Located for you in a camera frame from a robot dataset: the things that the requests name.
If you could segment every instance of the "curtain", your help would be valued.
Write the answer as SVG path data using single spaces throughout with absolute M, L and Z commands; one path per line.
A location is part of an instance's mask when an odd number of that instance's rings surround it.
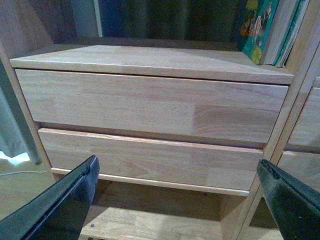
M 28 153 L 32 162 L 41 162 L 33 137 L 1 61 L 0 151 L 10 158 Z
M 104 37 L 231 42 L 240 0 L 100 0 Z

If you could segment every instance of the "drawer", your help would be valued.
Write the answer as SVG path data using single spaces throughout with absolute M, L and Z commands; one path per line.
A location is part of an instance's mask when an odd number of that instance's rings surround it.
M 36 122 L 266 143 L 286 86 L 16 70 Z
M 262 157 L 262 151 L 248 148 L 47 128 L 39 135 L 53 168 L 72 170 L 96 155 L 101 174 L 132 182 L 144 179 L 247 191 Z
M 313 87 L 296 122 L 288 144 L 320 148 L 320 88 Z
M 320 154 L 285 151 L 278 167 L 320 192 Z

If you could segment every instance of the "wooden shelf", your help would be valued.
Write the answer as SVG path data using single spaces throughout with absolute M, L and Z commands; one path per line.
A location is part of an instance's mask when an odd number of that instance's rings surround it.
M 113 182 L 81 235 L 104 240 L 221 240 L 218 195 Z
M 234 43 L 87 38 L 10 60 L 14 68 L 290 85 L 283 68 L 257 66 Z

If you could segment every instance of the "cable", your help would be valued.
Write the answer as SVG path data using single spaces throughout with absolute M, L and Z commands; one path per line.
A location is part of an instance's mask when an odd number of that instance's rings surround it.
M 3 173 L 0 174 L 0 177 L 2 176 L 7 176 L 7 175 L 12 175 L 12 174 L 28 174 L 28 173 L 32 173 L 32 174 L 44 174 L 47 171 L 14 171 L 14 172 L 8 172 L 8 173 Z

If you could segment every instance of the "white curtain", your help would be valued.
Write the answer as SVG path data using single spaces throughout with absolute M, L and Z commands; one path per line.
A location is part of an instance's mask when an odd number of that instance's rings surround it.
M 0 151 L 10 158 L 28 153 L 31 161 L 41 162 L 36 145 L 0 61 Z

